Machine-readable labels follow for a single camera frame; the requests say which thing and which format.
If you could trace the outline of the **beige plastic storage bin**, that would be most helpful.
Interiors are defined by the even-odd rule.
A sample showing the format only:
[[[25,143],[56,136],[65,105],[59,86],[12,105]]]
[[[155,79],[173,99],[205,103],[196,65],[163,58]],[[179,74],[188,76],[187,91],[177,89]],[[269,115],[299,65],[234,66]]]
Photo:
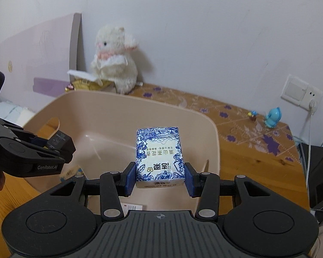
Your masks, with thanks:
[[[88,179],[122,171],[136,158],[136,132],[147,127],[176,126],[184,161],[198,172],[220,171],[217,128],[207,116],[185,108],[127,95],[71,91],[52,101],[25,124],[39,134],[51,118],[70,136],[76,151],[67,172],[80,167]]]

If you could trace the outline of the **small white card box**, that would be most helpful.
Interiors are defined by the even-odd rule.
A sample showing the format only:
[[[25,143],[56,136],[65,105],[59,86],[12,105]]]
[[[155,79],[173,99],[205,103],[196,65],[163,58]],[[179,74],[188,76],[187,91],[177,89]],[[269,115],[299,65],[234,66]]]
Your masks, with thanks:
[[[129,211],[142,211],[146,209],[146,206],[141,204],[132,204],[132,203],[121,203],[122,211],[124,213],[124,216],[128,214]]]

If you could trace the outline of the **blue white floral tissue pack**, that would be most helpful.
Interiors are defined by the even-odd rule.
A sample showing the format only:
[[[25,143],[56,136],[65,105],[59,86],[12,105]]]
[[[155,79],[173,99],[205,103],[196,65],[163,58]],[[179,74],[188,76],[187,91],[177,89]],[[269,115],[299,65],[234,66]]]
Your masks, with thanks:
[[[185,169],[179,129],[151,127],[136,135],[136,186],[174,187],[184,183]]]

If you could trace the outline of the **floral table mat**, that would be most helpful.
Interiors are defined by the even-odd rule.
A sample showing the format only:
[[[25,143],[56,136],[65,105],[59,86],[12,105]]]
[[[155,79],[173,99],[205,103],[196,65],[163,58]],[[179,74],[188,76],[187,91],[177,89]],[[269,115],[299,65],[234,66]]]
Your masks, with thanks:
[[[264,117],[251,120],[248,110],[233,104],[152,84],[135,87],[131,96],[190,109],[206,115],[217,127],[223,148],[235,154],[282,165],[299,165],[300,157],[286,123],[275,128],[264,124]]]

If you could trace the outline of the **blue bird figurine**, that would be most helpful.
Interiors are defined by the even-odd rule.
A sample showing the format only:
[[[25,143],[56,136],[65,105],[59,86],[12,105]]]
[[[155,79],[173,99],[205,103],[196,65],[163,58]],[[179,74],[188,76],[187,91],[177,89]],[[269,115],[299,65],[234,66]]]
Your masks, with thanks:
[[[276,127],[277,123],[281,120],[282,113],[280,107],[273,108],[264,117],[264,124],[268,128]]]

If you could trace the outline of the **small black box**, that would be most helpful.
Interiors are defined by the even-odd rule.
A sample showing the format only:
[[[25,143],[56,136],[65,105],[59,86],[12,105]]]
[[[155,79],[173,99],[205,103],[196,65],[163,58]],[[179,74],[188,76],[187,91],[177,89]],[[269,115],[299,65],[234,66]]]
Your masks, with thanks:
[[[62,131],[57,131],[48,141],[47,148],[58,151],[65,151],[71,148],[73,143],[70,136],[63,133]]]

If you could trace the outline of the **tiny colourful figurine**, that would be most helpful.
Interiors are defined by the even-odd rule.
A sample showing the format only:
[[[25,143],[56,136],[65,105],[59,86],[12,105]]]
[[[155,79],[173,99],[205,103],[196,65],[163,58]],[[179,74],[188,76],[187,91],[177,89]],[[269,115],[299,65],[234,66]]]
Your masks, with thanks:
[[[250,111],[247,115],[251,121],[256,121],[258,113],[256,111]]]

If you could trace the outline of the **pink purple headboard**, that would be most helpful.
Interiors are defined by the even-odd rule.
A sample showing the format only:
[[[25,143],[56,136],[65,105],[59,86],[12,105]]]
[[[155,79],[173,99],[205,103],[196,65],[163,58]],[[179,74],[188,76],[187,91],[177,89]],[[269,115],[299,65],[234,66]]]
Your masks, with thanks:
[[[45,21],[0,43],[0,96],[38,112],[65,92],[77,67],[81,14]]]

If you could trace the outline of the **white plush lamb toy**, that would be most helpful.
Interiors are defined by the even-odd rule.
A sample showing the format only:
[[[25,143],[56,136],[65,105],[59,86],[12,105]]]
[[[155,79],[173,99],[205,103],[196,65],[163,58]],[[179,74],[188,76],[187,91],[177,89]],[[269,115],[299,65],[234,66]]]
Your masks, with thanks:
[[[103,26],[96,36],[92,73],[101,80],[112,81],[116,92],[129,93],[136,85],[138,70],[130,53],[138,42],[123,27]]]

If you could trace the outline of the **gold snack bag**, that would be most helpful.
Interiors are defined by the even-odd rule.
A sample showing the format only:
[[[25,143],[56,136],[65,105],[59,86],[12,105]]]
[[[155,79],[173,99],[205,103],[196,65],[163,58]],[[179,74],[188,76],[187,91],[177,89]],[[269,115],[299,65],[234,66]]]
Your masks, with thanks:
[[[88,90],[88,91],[105,91],[116,93],[114,82],[107,80],[89,81],[86,79],[77,79],[65,87],[65,91]]]

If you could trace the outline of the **cartoon tissue pack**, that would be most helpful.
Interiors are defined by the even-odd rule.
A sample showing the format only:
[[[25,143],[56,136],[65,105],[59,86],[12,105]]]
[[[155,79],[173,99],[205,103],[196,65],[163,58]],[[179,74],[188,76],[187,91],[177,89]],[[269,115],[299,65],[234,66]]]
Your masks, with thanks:
[[[59,178],[60,178],[60,181],[63,182],[76,175],[81,175],[81,176],[85,175],[84,171],[81,169],[79,165],[73,165],[72,167],[64,169],[60,174]]]

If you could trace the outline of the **white pillow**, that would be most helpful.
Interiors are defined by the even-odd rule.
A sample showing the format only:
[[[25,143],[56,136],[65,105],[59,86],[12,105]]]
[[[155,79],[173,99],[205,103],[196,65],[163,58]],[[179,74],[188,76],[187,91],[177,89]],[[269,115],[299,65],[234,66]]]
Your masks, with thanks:
[[[35,113],[26,107],[10,101],[0,101],[0,118],[19,126],[24,126]]]

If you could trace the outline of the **white wall switch socket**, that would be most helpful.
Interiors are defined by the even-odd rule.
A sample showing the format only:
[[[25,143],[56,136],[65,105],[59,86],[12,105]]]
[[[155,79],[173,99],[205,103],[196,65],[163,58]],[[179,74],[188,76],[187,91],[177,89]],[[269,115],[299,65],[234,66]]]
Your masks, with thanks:
[[[288,75],[281,93],[282,99],[308,111],[311,102],[318,107],[322,97],[323,91],[293,75]]]

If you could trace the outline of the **white paper tray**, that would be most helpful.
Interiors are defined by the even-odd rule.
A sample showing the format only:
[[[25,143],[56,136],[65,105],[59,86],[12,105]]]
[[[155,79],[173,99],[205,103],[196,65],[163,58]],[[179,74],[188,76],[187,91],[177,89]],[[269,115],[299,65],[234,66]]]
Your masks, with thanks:
[[[96,75],[93,75],[91,73],[88,73],[88,72],[84,72],[84,71],[77,71],[77,70],[68,70],[67,71],[67,74],[69,76],[73,76],[73,77],[76,77],[76,78],[79,78],[79,79],[84,79],[84,80],[88,80],[88,81],[91,81],[91,82],[100,82],[100,78]]]

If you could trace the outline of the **black cabinet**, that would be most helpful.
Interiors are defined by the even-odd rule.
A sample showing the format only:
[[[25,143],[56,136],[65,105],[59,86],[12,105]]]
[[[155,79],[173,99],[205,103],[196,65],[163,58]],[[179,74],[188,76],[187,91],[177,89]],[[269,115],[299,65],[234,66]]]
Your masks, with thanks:
[[[311,146],[308,191],[311,209],[323,209],[323,147]]]

